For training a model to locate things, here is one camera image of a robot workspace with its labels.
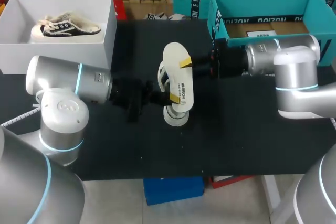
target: white shoe box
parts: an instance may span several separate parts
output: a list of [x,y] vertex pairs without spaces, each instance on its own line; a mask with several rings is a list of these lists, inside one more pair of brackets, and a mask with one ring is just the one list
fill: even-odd
[[[30,39],[31,28],[45,16],[76,12],[101,25],[99,43],[44,43]],[[35,55],[110,69],[117,20],[113,0],[9,0],[0,16],[0,69],[3,74],[26,74]]]

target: white shoe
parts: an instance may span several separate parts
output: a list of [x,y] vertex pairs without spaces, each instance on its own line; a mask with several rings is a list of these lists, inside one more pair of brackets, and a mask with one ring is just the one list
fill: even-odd
[[46,16],[31,29],[35,43],[95,43],[104,39],[99,24],[67,12],[56,18]]

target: sneaker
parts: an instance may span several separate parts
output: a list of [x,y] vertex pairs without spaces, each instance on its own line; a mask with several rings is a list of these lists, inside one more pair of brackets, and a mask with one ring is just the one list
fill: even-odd
[[170,16],[169,18],[168,18],[169,20],[185,20],[185,19],[190,19],[189,17],[187,17],[187,16],[184,16],[184,15],[182,15],[182,14],[173,14],[172,16]]
[[70,12],[56,18],[46,16],[31,30],[32,41],[37,43],[93,43],[104,39],[100,25]]
[[146,14],[146,16],[145,16],[144,19],[161,19],[161,20],[165,20],[165,19],[168,19],[168,17],[164,13],[159,13],[159,14],[148,13],[148,14]]

